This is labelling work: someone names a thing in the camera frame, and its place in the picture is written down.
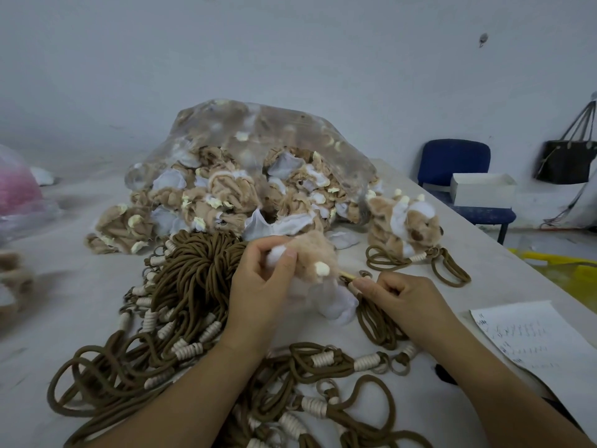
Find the chair seat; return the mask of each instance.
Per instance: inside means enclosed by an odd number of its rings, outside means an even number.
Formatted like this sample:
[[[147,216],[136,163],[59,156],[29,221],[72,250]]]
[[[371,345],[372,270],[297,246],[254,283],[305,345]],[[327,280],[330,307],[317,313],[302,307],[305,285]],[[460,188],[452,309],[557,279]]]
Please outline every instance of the chair seat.
[[[449,192],[429,190],[438,200],[452,209],[454,212],[466,218],[473,225],[508,225],[516,220],[516,214],[512,209],[499,207],[470,207],[455,206]]]

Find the cardboard box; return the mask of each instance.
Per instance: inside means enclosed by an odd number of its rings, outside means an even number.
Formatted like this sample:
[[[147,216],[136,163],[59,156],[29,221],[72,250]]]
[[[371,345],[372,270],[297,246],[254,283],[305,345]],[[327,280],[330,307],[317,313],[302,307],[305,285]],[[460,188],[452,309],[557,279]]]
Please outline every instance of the cardboard box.
[[[508,174],[455,172],[450,195],[455,206],[511,208],[516,181]]]

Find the chair leg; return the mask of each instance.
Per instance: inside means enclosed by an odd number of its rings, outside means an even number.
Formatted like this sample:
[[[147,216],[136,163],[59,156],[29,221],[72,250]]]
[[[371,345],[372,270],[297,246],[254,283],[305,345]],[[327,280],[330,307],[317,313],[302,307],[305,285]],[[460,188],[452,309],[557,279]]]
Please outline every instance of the chair leg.
[[[500,228],[500,233],[497,236],[497,243],[500,245],[504,244],[504,240],[506,239],[506,232],[508,231],[508,224],[504,223]]]

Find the chair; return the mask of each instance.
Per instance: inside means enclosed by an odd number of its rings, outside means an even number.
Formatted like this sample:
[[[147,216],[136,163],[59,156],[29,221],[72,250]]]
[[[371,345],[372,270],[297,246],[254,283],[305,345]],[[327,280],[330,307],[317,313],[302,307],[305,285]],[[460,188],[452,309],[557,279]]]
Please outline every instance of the chair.
[[[423,146],[419,185],[449,187],[455,172],[488,172],[491,160],[489,146],[468,140],[432,140]],[[516,220],[512,209],[455,206],[449,192],[429,190],[438,200],[474,225],[501,225],[497,241],[504,244],[508,225]]]

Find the person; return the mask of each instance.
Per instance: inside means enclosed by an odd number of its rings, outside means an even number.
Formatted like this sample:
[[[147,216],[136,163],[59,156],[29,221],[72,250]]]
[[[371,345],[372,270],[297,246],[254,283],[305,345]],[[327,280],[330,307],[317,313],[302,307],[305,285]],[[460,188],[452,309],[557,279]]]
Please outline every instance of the person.
[[[93,439],[93,448],[209,447],[238,395],[265,356],[280,319],[296,252],[287,249],[271,275],[266,253],[288,238],[250,242],[232,278],[229,316],[220,341],[151,404]],[[535,395],[459,322],[433,282],[382,272],[354,285],[431,354],[470,399],[493,447],[595,445]]]

